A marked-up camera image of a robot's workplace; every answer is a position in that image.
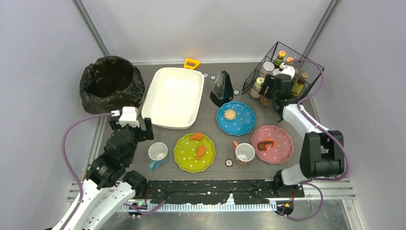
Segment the yellow lid spice shaker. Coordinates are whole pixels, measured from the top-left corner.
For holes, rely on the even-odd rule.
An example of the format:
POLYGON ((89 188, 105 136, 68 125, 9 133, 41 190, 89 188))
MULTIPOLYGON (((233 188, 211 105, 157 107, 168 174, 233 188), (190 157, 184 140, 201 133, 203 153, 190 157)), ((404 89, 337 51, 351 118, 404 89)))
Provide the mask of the yellow lid spice shaker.
POLYGON ((260 95, 260 90, 262 88, 262 84, 264 83, 265 78, 264 77, 258 77, 255 80, 254 85, 252 86, 252 88, 249 90, 249 95, 254 98, 254 99, 258 99, 261 97, 260 95))

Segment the pink lid spice shaker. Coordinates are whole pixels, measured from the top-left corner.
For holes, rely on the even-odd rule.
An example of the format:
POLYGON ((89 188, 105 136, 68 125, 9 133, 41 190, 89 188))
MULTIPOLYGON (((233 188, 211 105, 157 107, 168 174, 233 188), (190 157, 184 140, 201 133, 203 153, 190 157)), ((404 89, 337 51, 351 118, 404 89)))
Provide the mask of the pink lid spice shaker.
POLYGON ((265 96, 261 96, 259 101, 265 107, 270 107, 271 104, 272 104, 272 101, 269 98, 265 97, 265 96))

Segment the yellow label oil bottle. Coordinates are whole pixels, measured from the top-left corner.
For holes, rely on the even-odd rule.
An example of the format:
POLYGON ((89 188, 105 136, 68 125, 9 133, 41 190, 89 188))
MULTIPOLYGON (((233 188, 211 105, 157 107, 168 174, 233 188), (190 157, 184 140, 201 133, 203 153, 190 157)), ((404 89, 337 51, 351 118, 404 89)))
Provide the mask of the yellow label oil bottle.
POLYGON ((306 79, 308 78, 308 73, 304 72, 300 77, 298 77, 297 81, 293 84, 292 87, 292 95, 294 97, 298 97, 301 93, 302 89, 306 84, 306 79))

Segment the grain jar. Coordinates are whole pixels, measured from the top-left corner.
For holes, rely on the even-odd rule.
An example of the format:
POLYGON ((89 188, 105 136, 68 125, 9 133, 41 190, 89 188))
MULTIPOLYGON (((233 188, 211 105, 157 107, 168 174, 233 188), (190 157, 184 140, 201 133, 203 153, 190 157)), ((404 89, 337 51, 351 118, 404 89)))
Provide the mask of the grain jar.
POLYGON ((272 76, 276 76, 276 75, 278 75, 278 74, 281 74, 281 70, 280 69, 274 69, 273 71, 272 71, 272 76))
POLYGON ((272 71, 275 69, 275 65, 270 61, 265 61, 261 64, 259 68, 258 77, 265 78, 267 75, 272 74, 272 71))

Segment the red sauce bottle yellow cap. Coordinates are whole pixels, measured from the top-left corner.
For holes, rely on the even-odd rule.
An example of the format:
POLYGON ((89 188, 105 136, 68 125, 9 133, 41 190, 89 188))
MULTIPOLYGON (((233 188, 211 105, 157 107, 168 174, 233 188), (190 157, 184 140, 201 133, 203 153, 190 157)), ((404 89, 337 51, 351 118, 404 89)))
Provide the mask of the red sauce bottle yellow cap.
POLYGON ((292 57, 288 57, 286 60, 286 64, 293 64, 294 59, 292 57))

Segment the green polka dot plate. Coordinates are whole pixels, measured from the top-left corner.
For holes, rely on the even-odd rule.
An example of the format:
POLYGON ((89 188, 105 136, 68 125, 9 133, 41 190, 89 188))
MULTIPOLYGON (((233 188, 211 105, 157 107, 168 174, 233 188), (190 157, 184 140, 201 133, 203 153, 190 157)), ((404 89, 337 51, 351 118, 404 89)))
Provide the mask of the green polka dot plate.
POLYGON ((189 133, 181 137, 174 147, 174 160, 180 169, 189 173, 200 173, 210 167, 215 159, 216 151, 213 141, 204 135, 203 140, 189 140, 194 133, 189 133), (206 146, 206 153, 200 160, 196 160, 198 146, 206 146))

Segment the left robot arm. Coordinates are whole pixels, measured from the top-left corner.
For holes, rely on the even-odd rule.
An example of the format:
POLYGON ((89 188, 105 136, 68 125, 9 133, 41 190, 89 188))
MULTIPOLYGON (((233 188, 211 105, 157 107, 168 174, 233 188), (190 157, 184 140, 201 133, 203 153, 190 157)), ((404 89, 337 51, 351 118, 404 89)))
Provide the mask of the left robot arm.
POLYGON ((134 124, 135 118, 123 124, 121 120, 110 118, 113 133, 103 154, 92 162, 79 185, 79 195, 53 229, 99 230, 129 199, 146 193, 146 178, 126 169, 133 162, 138 143, 154 139, 151 119, 144 119, 145 129, 134 124))

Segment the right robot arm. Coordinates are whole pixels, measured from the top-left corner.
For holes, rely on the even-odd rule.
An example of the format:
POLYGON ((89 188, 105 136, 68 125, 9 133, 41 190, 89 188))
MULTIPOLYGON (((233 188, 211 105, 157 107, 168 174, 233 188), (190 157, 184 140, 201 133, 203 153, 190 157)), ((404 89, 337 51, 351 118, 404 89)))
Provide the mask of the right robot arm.
POLYGON ((343 134, 331 131, 317 122, 292 96, 292 77, 288 74, 267 75, 260 95, 271 100, 272 110, 288 122, 303 138, 298 164, 279 170, 273 178, 278 192, 297 188, 315 180, 335 181, 346 170, 343 134))

